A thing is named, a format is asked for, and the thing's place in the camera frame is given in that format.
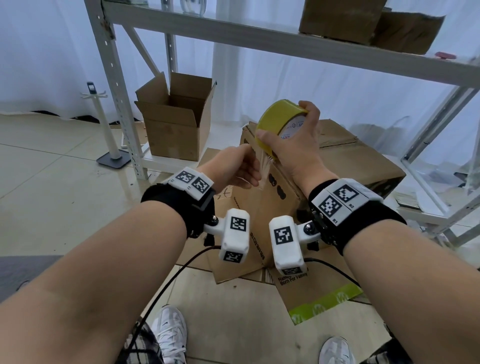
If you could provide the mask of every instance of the white metal rack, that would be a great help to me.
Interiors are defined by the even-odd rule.
[[[411,148],[402,159],[393,158],[407,173],[405,183],[415,185],[420,198],[429,199],[428,211],[415,212],[394,206],[406,218],[433,224],[431,232],[438,234],[466,216],[480,204],[480,191],[470,195],[457,211],[451,211],[410,166],[414,158],[443,130],[480,89],[480,63],[441,60],[433,57],[392,52],[347,42],[299,34],[295,28],[276,24],[245,21],[232,23],[216,17],[194,16],[175,12],[171,0],[161,0],[154,6],[136,6],[104,0],[84,0],[108,84],[117,109],[124,138],[139,179],[147,179],[147,169],[176,172],[197,162],[152,156],[148,144],[140,145],[134,126],[121,64],[116,48],[113,24],[122,25],[154,75],[159,73],[135,28],[165,34],[169,72],[176,70],[174,35],[259,49],[289,56],[324,61],[350,67],[397,74],[422,80],[456,85],[449,97],[428,120]],[[479,143],[475,155],[479,155]]]

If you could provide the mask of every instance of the packing tape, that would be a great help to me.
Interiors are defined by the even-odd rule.
[[[308,111],[289,100],[279,100],[273,103],[258,121],[257,129],[268,130],[282,139],[292,137],[303,125]],[[263,144],[256,136],[255,141],[271,157],[272,149]]]

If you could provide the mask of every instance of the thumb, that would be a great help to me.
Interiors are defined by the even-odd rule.
[[[276,150],[278,144],[282,140],[282,138],[280,138],[278,135],[263,129],[258,129],[255,135],[263,144],[268,145],[273,151]]]

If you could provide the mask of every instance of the white sneaker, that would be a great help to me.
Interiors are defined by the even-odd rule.
[[[318,357],[318,364],[356,364],[355,357],[348,348],[347,341],[335,336],[325,341],[320,356]]]
[[[169,304],[162,307],[158,317],[153,321],[152,331],[165,364],[186,364],[187,325],[176,307]]]

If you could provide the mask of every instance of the white stand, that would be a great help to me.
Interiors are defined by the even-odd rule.
[[[82,93],[82,98],[91,99],[93,101],[93,104],[95,106],[95,109],[98,115],[98,120],[100,121],[100,125],[102,126],[103,137],[108,147],[108,153],[102,155],[96,161],[99,164],[103,164],[108,167],[112,167],[116,169],[122,168],[128,162],[130,162],[130,155],[128,152],[121,150],[117,147],[117,143],[115,142],[115,138],[113,137],[112,130],[110,129],[110,125],[105,116],[105,112],[103,111],[100,98],[108,97],[106,95],[106,91],[98,94],[96,92],[93,82],[87,82],[87,85],[90,93],[89,94]]]

